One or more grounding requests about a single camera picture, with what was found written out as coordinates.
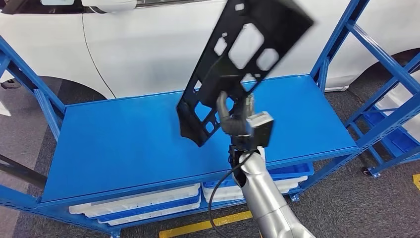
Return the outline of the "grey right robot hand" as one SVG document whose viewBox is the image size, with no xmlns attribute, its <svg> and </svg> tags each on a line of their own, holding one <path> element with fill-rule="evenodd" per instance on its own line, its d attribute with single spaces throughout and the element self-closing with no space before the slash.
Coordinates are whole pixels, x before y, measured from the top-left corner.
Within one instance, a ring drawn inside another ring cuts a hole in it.
<svg viewBox="0 0 420 238">
<path fill-rule="evenodd" d="M 222 130 L 230 136 L 248 134 L 246 131 L 246 118 L 254 114 L 254 97 L 252 94 L 234 105 L 233 114 L 227 109 L 228 95 L 221 91 L 216 101 L 216 108 Z"/>
</svg>

